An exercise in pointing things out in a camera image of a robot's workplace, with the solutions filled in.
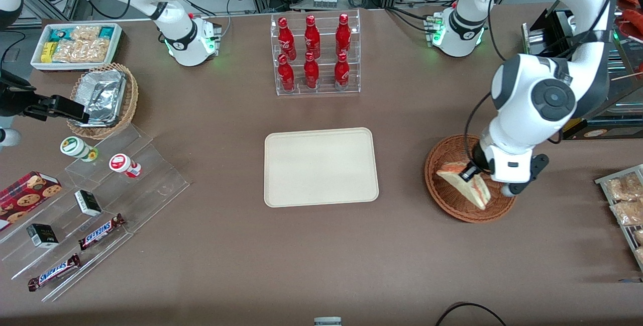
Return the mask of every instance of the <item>beige tray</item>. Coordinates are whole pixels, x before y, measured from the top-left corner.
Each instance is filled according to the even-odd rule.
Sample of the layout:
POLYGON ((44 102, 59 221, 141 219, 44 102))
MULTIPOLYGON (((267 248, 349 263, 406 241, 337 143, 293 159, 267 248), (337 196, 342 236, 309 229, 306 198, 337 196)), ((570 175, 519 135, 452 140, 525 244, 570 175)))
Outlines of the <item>beige tray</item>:
POLYGON ((366 128, 270 134, 264 162, 270 207, 372 202, 379 195, 366 128))

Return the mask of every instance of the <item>red cookie box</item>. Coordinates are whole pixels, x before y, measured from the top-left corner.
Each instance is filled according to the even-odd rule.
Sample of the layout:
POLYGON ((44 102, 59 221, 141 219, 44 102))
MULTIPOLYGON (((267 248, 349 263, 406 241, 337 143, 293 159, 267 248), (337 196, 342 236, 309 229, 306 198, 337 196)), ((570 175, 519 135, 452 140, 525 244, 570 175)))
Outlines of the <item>red cookie box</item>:
POLYGON ((0 231, 56 195, 62 186, 58 179, 30 172, 7 189, 0 191, 0 231))

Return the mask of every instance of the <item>snickers bar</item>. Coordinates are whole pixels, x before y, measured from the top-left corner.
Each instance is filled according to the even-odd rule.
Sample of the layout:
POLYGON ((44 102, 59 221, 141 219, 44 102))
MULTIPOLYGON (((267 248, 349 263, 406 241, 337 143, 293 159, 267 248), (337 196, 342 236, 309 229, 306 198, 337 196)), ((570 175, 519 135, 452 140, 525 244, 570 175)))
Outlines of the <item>snickers bar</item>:
POLYGON ((49 271, 43 273, 40 277, 34 277, 31 280, 29 280, 27 287, 29 287, 30 292, 34 292, 40 287, 42 287, 45 283, 50 282, 54 278, 61 276, 63 273, 66 273, 70 269, 79 268, 79 267, 80 267, 80 258, 78 257, 77 254, 74 253, 74 255, 71 256, 71 258, 69 258, 65 262, 62 262, 56 267, 53 267, 49 271))
POLYGON ((78 243, 80 244, 80 250, 87 250, 87 248, 103 239, 103 237, 110 234, 113 230, 117 229, 123 223, 125 223, 125 219, 123 219, 120 213, 117 214, 117 216, 110 219, 109 222, 105 223, 105 225, 102 225, 100 228, 98 228, 98 230, 91 232, 89 235, 87 235, 87 237, 78 241, 78 243))

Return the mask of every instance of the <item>cookie box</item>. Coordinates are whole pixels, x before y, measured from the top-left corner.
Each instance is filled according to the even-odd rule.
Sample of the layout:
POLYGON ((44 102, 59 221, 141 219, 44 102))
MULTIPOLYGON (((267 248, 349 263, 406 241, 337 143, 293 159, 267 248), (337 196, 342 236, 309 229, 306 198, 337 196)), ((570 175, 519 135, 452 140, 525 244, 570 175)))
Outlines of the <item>cookie box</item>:
POLYGON ((34 69, 38 69, 41 71, 59 71, 60 72, 60 71, 81 71, 81 70, 93 69, 95 67, 99 67, 103 65, 108 65, 112 62, 112 59, 114 58, 117 52, 117 47, 119 46, 119 39, 120 39, 121 33, 122 33, 121 27, 118 24, 115 24, 113 22, 111 23, 110 22, 83 22, 82 24, 66 23, 66 24, 46 25, 42 29, 41 37, 38 41, 38 44, 36 45, 34 55, 32 56, 32 61, 31 61, 32 67, 34 67, 34 69), (103 62, 78 62, 78 63, 42 62, 41 54, 42 54, 42 51, 45 49, 47 42, 50 41, 51 33, 61 29, 73 28, 74 26, 78 26, 78 25, 101 26, 103 28, 114 29, 110 38, 110 46, 108 46, 108 53, 105 56, 105 60, 103 62))
POLYGON ((0 191, 0 231, 61 191, 58 179, 30 172, 7 189, 0 191))

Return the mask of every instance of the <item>small bottle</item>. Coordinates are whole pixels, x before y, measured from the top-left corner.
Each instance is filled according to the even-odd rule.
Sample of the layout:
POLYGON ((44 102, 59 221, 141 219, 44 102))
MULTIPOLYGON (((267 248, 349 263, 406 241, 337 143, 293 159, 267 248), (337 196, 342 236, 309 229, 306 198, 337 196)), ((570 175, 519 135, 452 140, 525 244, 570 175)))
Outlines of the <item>small bottle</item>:
POLYGON ((279 61, 279 67, 277 72, 279 73, 279 79, 282 83, 283 91, 293 92, 294 91, 294 72, 292 72, 292 67, 288 63, 285 54, 279 54, 277 60, 279 61))
POLYGON ((306 40, 306 51, 311 51, 315 59, 322 55, 322 42, 319 39, 319 29, 315 25, 315 16, 306 16, 306 32, 303 34, 306 40))
POLYGON ((110 159, 110 169, 116 173, 123 173, 130 178, 141 175, 141 164, 135 163, 125 154, 116 154, 110 159))
POLYGON ((346 62, 346 53, 340 53, 335 64, 335 88, 337 91, 344 91, 349 86, 350 70, 351 68, 346 62))
POLYGON ((70 136, 60 143, 60 152, 66 156, 80 159, 86 163, 96 160, 98 157, 98 149, 88 145, 81 138, 77 136, 70 136))
POLYGON ((306 53, 306 63, 303 65, 303 71, 306 73, 306 86, 315 90, 319 86, 319 65, 317 65, 312 51, 306 53))
POLYGON ((349 28, 349 15, 342 13, 340 15, 340 25, 335 32, 335 52, 339 56, 342 52, 349 53, 351 49, 351 28, 349 28))
POLYGON ((285 17, 280 17, 279 23, 279 46, 282 53, 288 56, 288 60, 294 61, 297 58, 297 51, 294 49, 294 36, 288 28, 288 21, 285 17))

